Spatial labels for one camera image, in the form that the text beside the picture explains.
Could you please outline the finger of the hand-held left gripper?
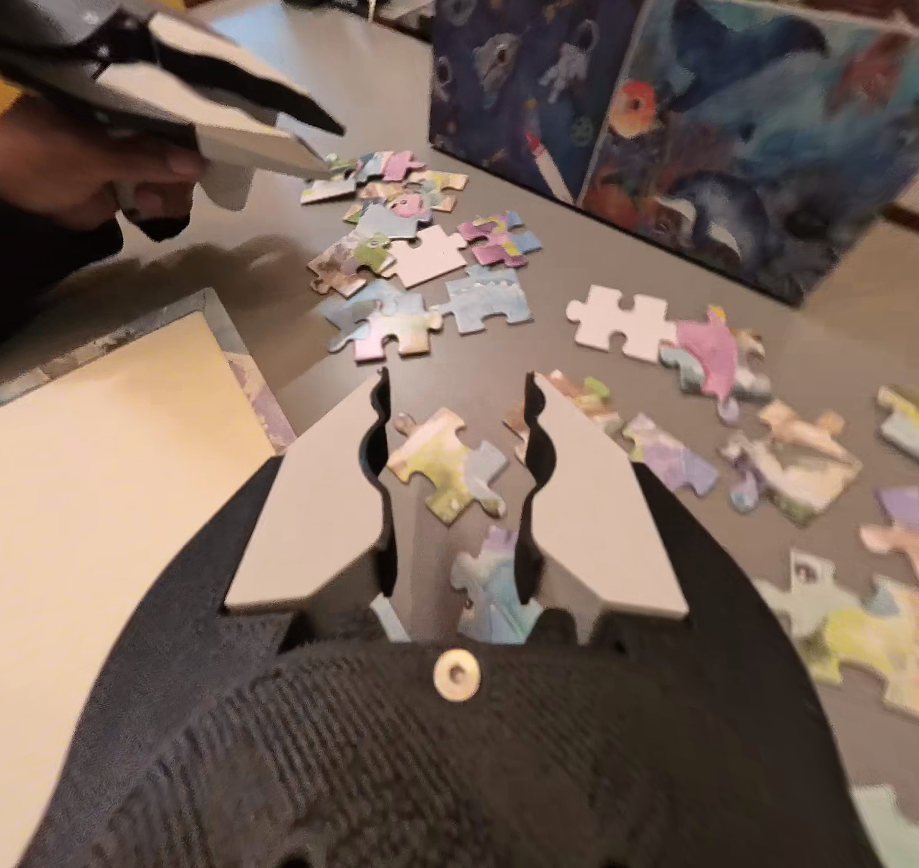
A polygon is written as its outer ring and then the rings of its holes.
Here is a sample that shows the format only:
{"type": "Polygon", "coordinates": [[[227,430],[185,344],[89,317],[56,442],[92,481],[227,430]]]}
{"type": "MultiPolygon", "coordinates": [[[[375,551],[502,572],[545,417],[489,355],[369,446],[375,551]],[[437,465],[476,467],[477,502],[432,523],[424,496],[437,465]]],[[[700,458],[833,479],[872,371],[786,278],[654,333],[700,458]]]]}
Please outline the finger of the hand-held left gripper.
{"type": "Polygon", "coordinates": [[[96,81],[113,124],[192,149],[212,161],[318,180],[327,162],[301,138],[213,101],[146,64],[107,67],[96,81]]]}
{"type": "Polygon", "coordinates": [[[291,116],[334,136],[344,127],[307,91],[262,58],[223,34],[178,15],[157,13],[148,22],[157,61],[173,76],[220,101],[291,116]]]}

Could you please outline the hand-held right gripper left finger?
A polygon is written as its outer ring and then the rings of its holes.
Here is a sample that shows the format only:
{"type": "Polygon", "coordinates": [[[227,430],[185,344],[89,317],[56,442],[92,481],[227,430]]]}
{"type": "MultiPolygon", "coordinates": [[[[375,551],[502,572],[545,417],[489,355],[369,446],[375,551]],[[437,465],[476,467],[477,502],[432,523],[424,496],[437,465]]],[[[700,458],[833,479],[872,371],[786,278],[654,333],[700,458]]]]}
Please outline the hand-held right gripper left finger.
{"type": "Polygon", "coordinates": [[[391,598],[398,577],[390,375],[374,371],[288,447],[224,598],[230,613],[333,616],[391,598]]]}

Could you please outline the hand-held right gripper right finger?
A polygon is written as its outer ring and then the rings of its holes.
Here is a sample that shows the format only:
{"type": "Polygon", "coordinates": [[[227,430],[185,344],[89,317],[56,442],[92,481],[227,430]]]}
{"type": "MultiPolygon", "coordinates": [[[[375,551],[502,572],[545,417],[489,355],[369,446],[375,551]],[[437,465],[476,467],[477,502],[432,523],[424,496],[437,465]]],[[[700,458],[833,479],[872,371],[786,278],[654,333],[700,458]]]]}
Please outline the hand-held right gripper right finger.
{"type": "Polygon", "coordinates": [[[525,382],[529,437],[517,598],[574,621],[625,613],[683,621],[689,607],[626,451],[542,373],[525,382]]]}

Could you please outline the puzzle tray with painted border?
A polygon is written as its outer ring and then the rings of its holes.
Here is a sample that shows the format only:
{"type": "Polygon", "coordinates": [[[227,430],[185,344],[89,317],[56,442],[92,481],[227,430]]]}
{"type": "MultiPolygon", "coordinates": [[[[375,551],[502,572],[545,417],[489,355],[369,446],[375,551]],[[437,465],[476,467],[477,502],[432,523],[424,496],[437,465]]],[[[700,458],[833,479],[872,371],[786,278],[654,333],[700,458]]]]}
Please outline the puzzle tray with painted border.
{"type": "Polygon", "coordinates": [[[2,866],[134,609],[294,437],[212,289],[2,383],[2,866]]]}

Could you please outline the pile of jigsaw pieces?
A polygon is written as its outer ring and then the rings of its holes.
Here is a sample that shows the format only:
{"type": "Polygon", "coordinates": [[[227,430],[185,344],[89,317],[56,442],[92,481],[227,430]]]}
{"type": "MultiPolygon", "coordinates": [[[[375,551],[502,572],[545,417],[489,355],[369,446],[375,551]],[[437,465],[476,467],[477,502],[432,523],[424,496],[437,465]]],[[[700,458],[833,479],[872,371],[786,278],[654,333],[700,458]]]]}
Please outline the pile of jigsaw pieces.
{"type": "MultiPolygon", "coordinates": [[[[490,316],[530,321],[515,268],[467,263],[469,245],[457,232],[446,234],[422,208],[393,210],[392,202],[365,199],[367,208],[352,217],[352,229],[311,262],[318,293],[334,290],[358,303],[375,290],[379,317],[450,314],[463,335],[482,331],[490,316]]],[[[770,433],[760,440],[733,435],[724,448],[724,457],[743,468],[730,493],[732,506],[745,512],[768,494],[805,525],[859,475],[859,460],[837,441],[844,420],[828,412],[805,421],[774,397],[768,375],[750,366],[752,357],[764,358],[758,335],[730,328],[718,306],[708,309],[705,322],[681,320],[656,338],[663,326],[655,320],[641,327],[650,351],[640,360],[677,369],[681,390],[715,399],[725,425],[739,422],[740,402],[762,405],[759,418],[770,433]]],[[[648,415],[624,425],[602,381],[586,377],[576,385],[559,370],[544,375],[609,437],[622,430],[632,448],[628,457],[645,462],[672,491],[687,487],[704,497],[717,485],[715,467],[648,415]]],[[[879,575],[874,594],[861,600],[836,582],[834,571],[821,557],[792,551],[787,590],[762,579],[754,584],[787,618],[812,678],[837,684],[841,667],[870,670],[884,683],[886,703],[917,715],[917,588],[879,575]]]]}

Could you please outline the pink yellow joined jigsaw piece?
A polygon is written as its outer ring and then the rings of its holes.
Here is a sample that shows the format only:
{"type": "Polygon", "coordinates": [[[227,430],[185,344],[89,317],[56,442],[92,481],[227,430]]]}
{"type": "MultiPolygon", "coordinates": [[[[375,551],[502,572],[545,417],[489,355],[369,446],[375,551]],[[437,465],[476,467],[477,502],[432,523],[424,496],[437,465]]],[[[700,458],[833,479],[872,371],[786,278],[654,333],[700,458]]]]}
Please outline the pink yellow joined jigsaw piece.
{"type": "Polygon", "coordinates": [[[477,217],[457,226],[456,232],[471,247],[477,263],[520,268],[528,256],[542,249],[541,240],[514,211],[502,211],[488,217],[477,217]]]}

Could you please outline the person's left forearm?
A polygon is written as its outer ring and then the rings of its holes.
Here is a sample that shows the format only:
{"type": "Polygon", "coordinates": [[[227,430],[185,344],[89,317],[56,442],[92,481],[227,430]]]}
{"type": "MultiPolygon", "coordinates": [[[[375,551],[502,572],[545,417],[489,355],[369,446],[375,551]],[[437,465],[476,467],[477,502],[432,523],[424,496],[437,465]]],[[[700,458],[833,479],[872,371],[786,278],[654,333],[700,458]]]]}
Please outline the person's left forearm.
{"type": "Polygon", "coordinates": [[[1,341],[33,316],[42,296],[73,273],[118,254],[119,223],[68,228],[52,218],[1,203],[1,341]]]}

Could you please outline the person's left hand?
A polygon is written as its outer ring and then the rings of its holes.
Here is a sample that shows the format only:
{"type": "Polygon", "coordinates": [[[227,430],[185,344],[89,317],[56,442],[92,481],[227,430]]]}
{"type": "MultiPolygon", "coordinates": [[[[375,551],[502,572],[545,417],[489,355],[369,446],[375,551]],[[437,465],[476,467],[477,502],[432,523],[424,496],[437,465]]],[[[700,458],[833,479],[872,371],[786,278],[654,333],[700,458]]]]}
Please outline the person's left hand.
{"type": "Polygon", "coordinates": [[[131,188],[130,211],[140,218],[184,218],[205,171],[194,152],[109,136],[34,97],[20,97],[1,117],[2,201],[76,231],[121,212],[121,184],[131,188]]]}

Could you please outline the illustrated puzzle box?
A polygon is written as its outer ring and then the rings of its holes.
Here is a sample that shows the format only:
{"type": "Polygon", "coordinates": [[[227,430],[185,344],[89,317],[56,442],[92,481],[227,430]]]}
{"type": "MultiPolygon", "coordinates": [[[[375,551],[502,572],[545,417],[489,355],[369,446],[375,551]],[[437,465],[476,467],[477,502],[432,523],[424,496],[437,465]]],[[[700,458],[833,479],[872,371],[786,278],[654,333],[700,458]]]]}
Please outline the illustrated puzzle box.
{"type": "Polygon", "coordinates": [[[802,304],[917,179],[917,0],[436,0],[431,145],[802,304]]]}

